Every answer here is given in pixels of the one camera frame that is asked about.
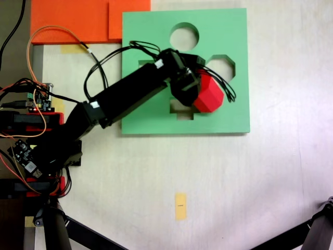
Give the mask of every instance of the green board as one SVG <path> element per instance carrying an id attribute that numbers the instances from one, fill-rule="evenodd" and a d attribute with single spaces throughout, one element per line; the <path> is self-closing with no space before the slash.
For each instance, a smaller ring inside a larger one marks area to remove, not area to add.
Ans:
<path id="1" fill-rule="evenodd" d="M 122 119 L 123 134 L 189 134 L 250 132 L 247 13 L 246 9 L 127 12 L 123 14 L 123 46 L 138 40 L 172 47 L 170 36 L 181 23 L 190 23 L 199 33 L 196 47 L 186 53 L 206 61 L 227 55 L 235 63 L 236 75 L 230 85 L 237 98 L 211 114 L 194 114 L 193 120 L 177 120 L 170 113 L 170 88 L 163 90 Z M 151 58 L 141 51 L 122 55 L 122 76 Z"/>

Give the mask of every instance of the orange wire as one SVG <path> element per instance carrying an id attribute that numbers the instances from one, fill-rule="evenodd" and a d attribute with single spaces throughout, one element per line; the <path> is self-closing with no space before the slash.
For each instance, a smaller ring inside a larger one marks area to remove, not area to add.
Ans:
<path id="1" fill-rule="evenodd" d="M 59 26 L 59 25 L 47 25 L 47 26 L 43 26 L 43 27 L 40 27 L 39 29 L 37 29 L 30 37 L 29 41 L 28 41 L 28 45 L 27 45 L 27 63 L 28 63 L 28 68 L 29 68 L 29 71 L 30 71 L 30 74 L 33 78 L 34 81 L 36 81 L 37 83 L 39 83 L 37 81 L 37 78 L 36 78 L 36 75 L 35 73 L 33 72 L 32 70 L 32 67 L 31 67 L 31 63 L 30 63 L 30 46 L 31 46 L 31 41 L 32 39 L 39 33 L 41 32 L 42 30 L 45 30 L 45 29 L 59 29 L 59 30 L 64 30 L 68 33 L 70 33 L 73 37 L 75 37 L 79 42 L 81 42 L 81 40 L 78 38 L 77 35 L 75 35 L 71 30 L 63 27 L 63 26 Z"/>
<path id="2" fill-rule="evenodd" d="M 27 138 L 30 138 L 31 137 L 31 138 L 33 138 L 33 137 L 38 137 L 38 136 L 40 136 L 40 135 L 42 135 L 42 134 L 45 133 L 45 131 L 46 131 L 46 120 L 45 120 L 42 112 L 40 111 L 40 109 L 37 107 L 35 96 L 36 96 L 36 90 L 34 90 L 34 92 L 33 92 L 33 103 L 35 104 L 35 107 L 37 108 L 38 112 L 41 114 L 42 119 L 44 121 L 45 127 L 44 127 L 44 130 L 42 131 L 42 133 L 37 134 L 37 135 L 3 135 L 3 134 L 0 134 L 1 137 L 4 137 L 4 138 L 14 138 L 14 137 L 27 137 Z"/>
<path id="3" fill-rule="evenodd" d="M 1 159 L 1 161 L 3 162 L 3 164 L 6 166 L 6 168 L 8 168 L 8 170 L 9 170 L 12 174 L 14 174 L 17 178 L 19 178 L 19 179 L 24 183 L 23 179 L 22 179 L 21 177 L 19 177 L 14 171 L 12 171 L 12 169 L 6 164 L 6 162 L 5 162 L 4 159 L 2 158 L 2 155 L 1 155 L 1 154 L 0 154 L 0 159 Z"/>

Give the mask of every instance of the orange foam sheet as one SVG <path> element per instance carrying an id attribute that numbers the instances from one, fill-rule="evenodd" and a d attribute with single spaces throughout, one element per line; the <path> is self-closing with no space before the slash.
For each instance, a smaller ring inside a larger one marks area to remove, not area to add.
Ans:
<path id="1" fill-rule="evenodd" d="M 85 43 L 107 43 L 109 0 L 31 0 L 30 34 L 46 25 L 64 26 Z M 71 44 L 77 40 L 50 29 L 36 35 L 33 44 Z"/>
<path id="2" fill-rule="evenodd" d="M 109 41 L 122 41 L 123 12 L 150 11 L 150 0 L 109 0 Z"/>

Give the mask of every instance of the black cable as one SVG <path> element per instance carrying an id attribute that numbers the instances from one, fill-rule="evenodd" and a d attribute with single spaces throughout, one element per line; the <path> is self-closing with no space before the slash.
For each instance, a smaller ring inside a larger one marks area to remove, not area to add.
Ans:
<path id="1" fill-rule="evenodd" d="M 93 59 L 95 60 L 96 65 L 97 65 L 97 67 L 99 68 L 100 75 L 101 75 L 101 77 L 102 77 L 103 87 L 104 87 L 104 89 L 107 89 L 108 86 L 109 86 L 108 79 L 107 79 L 107 77 L 106 77 L 106 75 L 105 75 L 105 72 L 104 72 L 104 70 L 103 70 L 103 67 L 102 67 L 101 64 L 99 63 L 99 60 L 96 58 L 96 56 L 94 55 L 94 53 L 92 53 L 92 52 L 89 50 L 89 47 L 88 47 L 84 42 L 81 42 L 81 44 L 82 44 L 82 46 L 84 46 L 84 47 L 90 52 L 91 56 L 92 56 Z M 89 96 L 88 99 L 90 99 L 90 95 L 88 94 L 88 89 L 87 89 L 87 85 L 86 85 L 86 84 L 83 86 L 83 89 L 84 89 L 84 93 L 85 93 L 85 95 L 87 96 L 87 98 L 88 98 L 88 96 Z"/>
<path id="2" fill-rule="evenodd" d="M 9 34 L 9 36 L 6 38 L 6 40 L 4 41 L 4 43 L 1 46 L 1 49 L 0 49 L 0 71 L 1 71 L 1 64 L 2 64 L 2 54 L 4 52 L 4 49 L 7 45 L 7 43 L 9 42 L 9 40 L 11 39 L 11 37 L 14 35 L 17 28 L 21 24 L 21 21 L 22 21 L 23 15 L 24 15 L 24 9 L 25 9 L 25 0 L 22 1 L 22 8 L 21 8 L 21 14 L 20 14 L 19 20 L 17 21 L 15 27 L 13 28 L 13 30 L 11 31 L 11 33 Z"/>
<path id="3" fill-rule="evenodd" d="M 91 96 L 89 95 L 89 92 L 88 92 L 88 88 L 87 88 L 87 83 L 88 83 L 88 79 L 89 77 L 92 75 L 92 73 L 99 67 L 101 67 L 106 61 L 108 61 L 109 59 L 107 59 L 109 56 L 112 56 L 112 55 L 115 55 L 115 54 L 118 54 L 120 52 L 123 52 L 123 51 L 126 51 L 130 49 L 129 46 L 127 47 L 123 47 L 123 48 L 118 48 L 116 49 L 115 51 L 111 52 L 109 55 L 107 55 L 105 58 L 103 58 L 101 61 L 98 62 L 98 64 L 95 64 L 89 71 L 87 77 L 85 78 L 84 80 L 84 84 L 83 84 L 83 91 L 84 91 L 84 94 L 85 96 L 87 97 L 88 100 L 91 99 Z"/>
<path id="4" fill-rule="evenodd" d="M 10 159 L 10 157 L 5 153 L 3 152 L 1 149 L 0 149 L 0 154 L 2 154 L 3 156 L 6 157 L 6 159 L 9 161 L 9 163 L 12 165 L 12 167 L 14 168 L 15 172 L 18 174 L 18 176 L 21 176 L 20 174 L 20 171 L 18 170 L 18 168 L 16 167 L 16 164 L 13 162 L 12 159 Z"/>
<path id="5" fill-rule="evenodd" d="M 146 46 L 146 45 L 142 45 L 142 44 L 149 44 L 149 45 L 154 46 L 155 48 L 154 47 L 150 47 L 150 46 Z M 99 67 L 101 67 L 104 63 L 106 63 L 108 60 L 110 60 L 113 56 L 116 56 L 119 53 L 122 53 L 122 52 L 124 52 L 124 51 L 126 51 L 128 49 L 133 49 L 133 48 L 134 49 L 139 49 L 139 50 L 143 51 L 147 55 L 151 56 L 153 59 L 156 59 L 157 56 L 158 56 L 158 54 L 155 54 L 155 53 L 149 51 L 148 48 L 156 50 L 159 53 L 161 52 L 160 47 L 158 47 L 157 45 L 152 44 L 152 43 L 147 43 L 147 42 L 141 42 L 141 41 L 130 41 L 130 45 L 129 46 L 122 47 L 122 48 L 116 49 L 115 51 L 111 52 L 109 55 L 107 55 L 105 58 L 103 58 L 97 64 L 95 64 L 94 66 L 92 66 L 92 68 L 88 72 L 88 75 L 87 75 L 87 77 L 86 77 L 86 79 L 84 81 L 84 84 L 83 84 L 83 91 L 84 91 L 84 94 L 85 94 L 85 96 L 87 97 L 88 100 L 91 100 L 91 96 L 88 93 L 87 82 L 88 82 L 89 77 L 92 75 L 92 73 L 96 69 L 98 69 Z"/>
<path id="6" fill-rule="evenodd" d="M 36 82 L 32 81 L 29 78 L 22 78 L 19 81 L 17 81 L 13 86 L 5 89 L 3 94 L 0 96 L 0 102 L 8 93 L 15 92 L 17 88 L 21 87 L 24 84 L 30 85 L 32 87 L 32 90 L 36 89 L 38 91 L 45 92 L 45 93 L 47 93 L 51 96 L 54 96 L 56 98 L 59 98 L 59 99 L 65 100 L 65 101 L 74 102 L 74 103 L 77 103 L 77 104 L 80 103 L 80 102 L 78 102 L 74 99 L 71 99 L 71 98 L 68 98 L 68 97 L 65 97 L 65 96 L 62 96 L 62 95 L 54 94 L 54 93 L 50 92 L 47 88 L 37 84 Z"/>
<path id="7" fill-rule="evenodd" d="M 236 92 L 230 86 L 230 84 L 226 80 L 223 79 L 222 76 L 220 76 L 215 71 L 213 71 L 212 69 L 208 68 L 205 65 L 198 64 L 198 66 L 199 66 L 199 68 L 204 70 L 206 74 L 213 77 L 215 79 L 215 81 L 218 82 L 218 84 L 223 89 L 225 95 L 227 96 L 227 99 L 228 99 L 229 102 L 234 102 L 236 100 Z"/>
<path id="8" fill-rule="evenodd" d="M 66 173 L 67 173 L 67 183 L 66 183 L 65 189 L 61 192 L 61 194 L 58 196 L 58 198 L 65 197 L 66 195 L 69 194 L 69 192 L 72 189 L 72 178 L 71 178 L 71 174 L 69 172 L 69 168 L 65 167 L 65 169 L 66 169 Z"/>

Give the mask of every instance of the metal leg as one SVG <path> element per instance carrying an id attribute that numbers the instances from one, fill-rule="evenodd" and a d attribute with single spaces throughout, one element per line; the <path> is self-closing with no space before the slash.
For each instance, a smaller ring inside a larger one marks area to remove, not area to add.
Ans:
<path id="1" fill-rule="evenodd" d="M 311 220 L 308 220 L 287 232 L 253 248 L 252 250 L 292 250 L 303 244 L 306 235 L 308 234 L 311 225 Z"/>
<path id="2" fill-rule="evenodd" d="M 302 250 L 329 250 L 332 236 L 332 220 L 326 214 L 323 214 L 313 221 Z"/>
<path id="3" fill-rule="evenodd" d="M 72 250 L 63 213 L 53 207 L 45 207 L 43 224 L 47 250 Z"/>
<path id="4" fill-rule="evenodd" d="M 69 238 L 90 250 L 128 250 L 70 217 L 67 221 Z"/>

